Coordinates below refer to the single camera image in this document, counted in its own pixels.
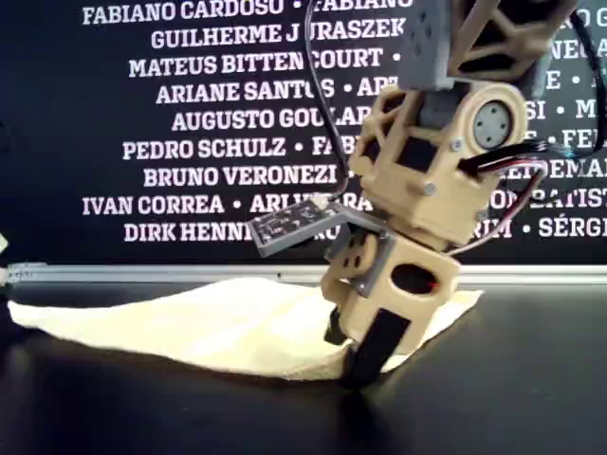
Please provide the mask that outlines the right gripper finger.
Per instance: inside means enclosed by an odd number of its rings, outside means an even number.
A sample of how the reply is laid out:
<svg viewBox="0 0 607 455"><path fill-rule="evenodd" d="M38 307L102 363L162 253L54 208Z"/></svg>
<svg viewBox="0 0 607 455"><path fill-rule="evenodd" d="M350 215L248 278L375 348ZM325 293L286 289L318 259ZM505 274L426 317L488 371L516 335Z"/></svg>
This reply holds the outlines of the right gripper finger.
<svg viewBox="0 0 607 455"><path fill-rule="evenodd" d="M340 328L340 307L349 296L349 285L345 282L325 282L322 284L323 297L333 304L323 339L333 345L341 345L346 335Z"/></svg>
<svg viewBox="0 0 607 455"><path fill-rule="evenodd" d="M340 328L353 342L344 360L344 385L370 385L393 355L419 346L430 311L411 299L351 298L340 308Z"/></svg>

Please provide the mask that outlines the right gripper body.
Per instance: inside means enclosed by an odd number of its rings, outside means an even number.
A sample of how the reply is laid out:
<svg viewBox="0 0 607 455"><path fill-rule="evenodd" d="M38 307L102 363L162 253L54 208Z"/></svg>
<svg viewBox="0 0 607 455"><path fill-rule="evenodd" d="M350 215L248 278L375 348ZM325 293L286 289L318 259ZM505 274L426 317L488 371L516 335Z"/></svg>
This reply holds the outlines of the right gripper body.
<svg viewBox="0 0 607 455"><path fill-rule="evenodd" d="M323 296L345 319L371 319L385 309L428 319L449 299L460 265L453 258L392 234L355 234L330 260Z"/></svg>

